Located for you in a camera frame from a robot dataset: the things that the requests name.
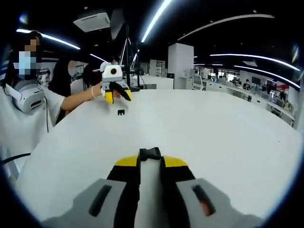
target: air conditioner unit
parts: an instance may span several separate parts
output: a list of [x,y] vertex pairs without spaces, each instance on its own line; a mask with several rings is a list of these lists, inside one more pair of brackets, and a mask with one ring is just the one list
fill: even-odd
[[80,16],[80,18],[75,20],[73,23],[84,32],[90,32],[110,27],[110,19],[105,11],[91,13],[91,15],[88,15],[87,13],[85,16]]

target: black hair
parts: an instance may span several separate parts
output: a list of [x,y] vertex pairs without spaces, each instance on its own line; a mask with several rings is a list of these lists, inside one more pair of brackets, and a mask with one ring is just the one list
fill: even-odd
[[68,73],[70,60],[61,58],[56,63],[53,70],[53,78],[49,83],[48,89],[62,96],[71,96],[71,75]]
[[5,77],[4,79],[1,81],[1,87],[3,89],[5,89],[5,85],[13,85],[17,83],[17,73],[14,67],[14,62],[17,62],[17,51],[12,51],[11,54],[9,55],[9,64],[8,67],[6,69],[6,73],[5,73]]
[[95,86],[101,82],[101,74],[100,71],[93,72],[93,70],[98,69],[99,66],[89,63],[84,68],[84,72],[82,74],[83,82],[84,82],[84,90],[86,90],[90,86]]
[[[19,81],[19,78],[17,76],[17,72],[16,72],[15,67],[14,67],[14,63],[17,63],[19,61],[19,52],[24,51],[24,49],[25,49],[24,46],[28,45],[30,43],[30,40],[35,38],[35,36],[33,34],[35,34],[35,33],[25,34],[22,38],[20,38],[12,46],[12,51],[9,54],[9,63],[8,63],[8,67],[7,67],[7,70],[6,70],[6,74],[5,74],[4,79],[1,82],[1,87],[3,89],[5,88],[6,84],[14,86]],[[41,52],[40,51],[37,52],[37,57],[38,57],[38,61],[41,60]]]
[[115,60],[116,62],[119,62],[119,57],[118,57],[118,56],[112,56],[111,62],[113,62],[114,60]]
[[38,32],[38,31],[31,31],[28,36],[31,38],[31,39],[35,39],[38,37],[39,41],[41,42],[42,41],[42,35]]

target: bracelet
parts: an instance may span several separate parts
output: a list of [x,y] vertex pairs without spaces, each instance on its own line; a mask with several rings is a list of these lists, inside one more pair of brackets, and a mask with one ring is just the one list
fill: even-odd
[[91,92],[92,92],[93,97],[96,98],[94,93],[93,93],[93,88],[94,88],[94,86],[92,86]]

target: woman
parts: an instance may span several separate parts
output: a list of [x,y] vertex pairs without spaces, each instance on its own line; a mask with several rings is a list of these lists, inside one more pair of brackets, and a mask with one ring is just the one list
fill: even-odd
[[77,94],[97,85],[101,81],[101,73],[100,71],[93,71],[96,69],[99,69],[99,66],[95,64],[89,63],[86,65],[82,77],[71,83],[71,93]]
[[[48,86],[48,89],[56,94],[68,97],[71,96],[71,75],[68,71],[70,60],[61,58],[54,67],[53,78]],[[59,123],[69,111],[60,109],[56,124]]]
[[[0,146],[5,148],[2,149],[2,155],[7,149],[12,156],[31,153],[39,141],[52,130],[60,109],[71,111],[83,102],[101,95],[102,83],[98,83],[88,91],[67,97],[39,86],[37,76],[41,65],[40,41],[37,35],[27,34],[23,42],[20,42],[22,45],[13,50],[9,59],[0,89]],[[29,80],[34,82],[31,86],[39,87],[40,91],[44,92],[45,99],[39,103],[39,106],[25,113],[16,106],[16,102],[13,102],[14,94],[9,91],[13,89],[21,93],[17,85],[28,83]],[[15,160],[19,172],[25,162],[24,159]]]

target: white shirt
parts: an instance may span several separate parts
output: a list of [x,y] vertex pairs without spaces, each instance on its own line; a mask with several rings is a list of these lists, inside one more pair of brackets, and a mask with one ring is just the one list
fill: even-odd
[[80,92],[86,91],[90,89],[92,86],[90,85],[87,89],[84,88],[84,81],[83,79],[77,79],[71,83],[71,94],[78,94]]
[[[11,156],[32,153],[48,130],[54,127],[64,97],[43,86],[40,88],[45,93],[47,103],[44,100],[42,105],[26,114],[14,106],[11,96],[6,95],[0,87],[0,146],[5,148],[1,152],[2,159],[7,158],[4,154],[7,149]],[[15,160],[19,172],[28,158]]]

